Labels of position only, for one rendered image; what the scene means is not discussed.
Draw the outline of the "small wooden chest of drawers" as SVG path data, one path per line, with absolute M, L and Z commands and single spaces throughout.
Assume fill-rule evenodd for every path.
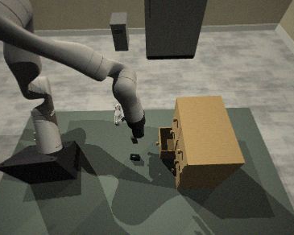
M 187 159 L 176 189 L 216 188 L 245 164 L 222 96 L 176 101 Z

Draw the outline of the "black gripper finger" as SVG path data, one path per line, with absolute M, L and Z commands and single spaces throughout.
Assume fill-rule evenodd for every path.
M 134 136 L 130 136 L 130 139 L 132 140 L 133 144 L 137 144 L 137 138 L 135 138 Z

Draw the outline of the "black 9v battery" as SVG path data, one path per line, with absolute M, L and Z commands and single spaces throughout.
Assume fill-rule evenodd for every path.
M 139 160 L 139 155 L 130 154 L 130 160 Z

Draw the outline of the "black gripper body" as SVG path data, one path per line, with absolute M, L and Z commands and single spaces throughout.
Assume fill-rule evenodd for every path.
M 115 106 L 114 123 L 120 126 L 126 120 L 127 125 L 132 129 L 132 134 L 135 138 L 144 136 L 145 113 L 143 107 L 135 114 L 124 113 L 120 104 Z

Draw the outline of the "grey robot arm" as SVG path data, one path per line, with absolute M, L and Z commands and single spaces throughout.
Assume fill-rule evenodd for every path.
M 136 93 L 137 75 L 132 67 L 107 59 L 81 43 L 35 35 L 29 0 L 0 0 L 0 40 L 4 59 L 23 96 L 28 100 L 44 98 L 41 105 L 31 109 L 35 143 L 40 154 L 57 152 L 62 149 L 62 143 L 49 80 L 38 76 L 42 70 L 39 56 L 64 64 L 96 81 L 103 81 L 109 73 L 108 76 L 114 78 L 113 95 L 123 112 L 135 114 L 142 107 Z

